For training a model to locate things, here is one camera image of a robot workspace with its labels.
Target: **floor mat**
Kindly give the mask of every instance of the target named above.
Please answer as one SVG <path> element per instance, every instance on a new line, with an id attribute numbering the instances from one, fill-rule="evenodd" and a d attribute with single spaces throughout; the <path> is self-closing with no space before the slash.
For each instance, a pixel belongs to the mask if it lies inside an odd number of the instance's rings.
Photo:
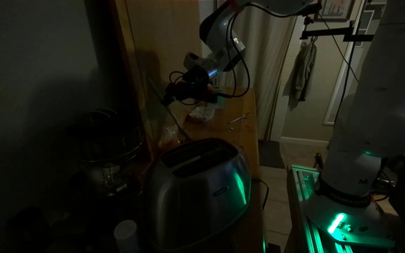
<path id="1" fill-rule="evenodd" d="M 261 166 L 285 169 L 276 141 L 259 141 L 259 160 Z"/>

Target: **dark wall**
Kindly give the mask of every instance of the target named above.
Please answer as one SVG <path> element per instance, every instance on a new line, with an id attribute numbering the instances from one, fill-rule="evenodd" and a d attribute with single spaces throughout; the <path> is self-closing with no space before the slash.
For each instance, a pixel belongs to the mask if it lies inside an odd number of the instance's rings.
<path id="1" fill-rule="evenodd" d="M 0 0 L 0 251 L 21 209 L 61 215 L 77 171 L 63 128 L 98 107 L 128 106 L 109 8 L 98 2 Z"/>

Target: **white container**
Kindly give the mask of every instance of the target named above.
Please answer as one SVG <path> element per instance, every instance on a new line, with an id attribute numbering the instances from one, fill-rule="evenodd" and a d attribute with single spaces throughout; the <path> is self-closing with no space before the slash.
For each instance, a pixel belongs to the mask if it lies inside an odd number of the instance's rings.
<path id="1" fill-rule="evenodd" d="M 114 237 L 120 253 L 139 253 L 137 242 L 137 224 L 132 220 L 120 222 L 114 230 Z"/>

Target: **baseboard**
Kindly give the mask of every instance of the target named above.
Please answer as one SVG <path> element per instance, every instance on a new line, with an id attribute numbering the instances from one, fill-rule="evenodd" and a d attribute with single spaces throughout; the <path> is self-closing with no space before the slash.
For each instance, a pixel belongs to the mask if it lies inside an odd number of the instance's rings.
<path id="1" fill-rule="evenodd" d="M 329 145 L 328 141 L 302 139 L 302 138 L 292 138 L 292 137 L 281 137 L 279 139 L 279 142 L 280 143 L 306 145 L 306 146 L 324 147 L 324 148 Z"/>

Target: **tile floor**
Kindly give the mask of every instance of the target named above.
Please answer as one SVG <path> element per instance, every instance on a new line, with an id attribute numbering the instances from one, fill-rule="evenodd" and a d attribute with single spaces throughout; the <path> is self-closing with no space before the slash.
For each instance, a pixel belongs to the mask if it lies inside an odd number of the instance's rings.
<path id="1" fill-rule="evenodd" d="M 313 167 L 315 153 L 319 152 L 323 160 L 328 155 L 328 149 L 296 144 L 280 144 L 281 157 L 284 164 L 303 165 Z M 265 181 L 270 192 L 265 206 L 264 218 L 266 227 L 266 237 L 269 243 L 281 246 L 284 251 L 288 235 L 291 230 L 290 208 L 287 195 L 287 171 L 285 168 L 277 169 L 261 167 L 262 180 Z"/>

